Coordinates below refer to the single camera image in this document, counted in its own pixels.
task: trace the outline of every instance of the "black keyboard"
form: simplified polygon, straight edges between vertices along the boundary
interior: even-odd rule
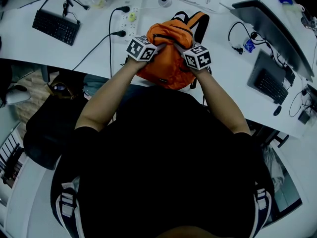
[[[282,105],[286,96],[287,90],[269,74],[269,72],[263,69],[254,84],[261,92],[271,97],[275,103]]]
[[[73,46],[79,25],[42,10],[36,12],[33,28]]]

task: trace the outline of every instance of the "power strip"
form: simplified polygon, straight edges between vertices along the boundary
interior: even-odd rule
[[[114,36],[114,43],[122,43],[128,44],[133,36],[137,35],[138,23],[140,19],[140,8],[141,8],[142,0],[126,0],[122,6],[129,6],[130,11],[124,13],[121,11],[121,15],[119,16],[118,24],[116,28],[113,28],[113,32],[124,30],[126,31],[125,37]],[[135,20],[133,22],[128,20],[129,14],[131,12],[135,13]]]

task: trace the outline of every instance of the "floor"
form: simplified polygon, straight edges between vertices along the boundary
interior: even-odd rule
[[[50,74],[51,82],[57,75],[58,72]],[[43,81],[40,70],[20,79],[17,84],[25,86],[31,94],[31,98],[28,101],[15,104],[16,112],[21,121],[18,131],[23,139],[26,133],[26,123],[41,107],[50,94],[46,89],[47,84]]]

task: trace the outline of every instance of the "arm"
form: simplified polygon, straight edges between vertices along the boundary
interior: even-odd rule
[[[193,70],[199,81],[212,114],[233,133],[250,134],[247,121],[230,96],[222,89],[206,69]]]
[[[132,78],[146,62],[129,59],[128,62],[85,105],[76,124],[102,130],[112,119]]]

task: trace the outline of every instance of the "orange backpack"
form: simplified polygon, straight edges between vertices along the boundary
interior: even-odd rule
[[[202,43],[208,22],[209,16],[200,11],[191,18],[180,11],[170,21],[151,26],[147,32],[148,41],[155,46],[166,43],[166,47],[160,50],[154,56],[154,60],[141,69],[137,75],[156,85],[173,90],[179,90],[192,84],[195,76],[186,66],[184,58],[181,57],[174,43],[186,50],[192,48],[194,42]],[[191,29],[197,24],[193,35]]]

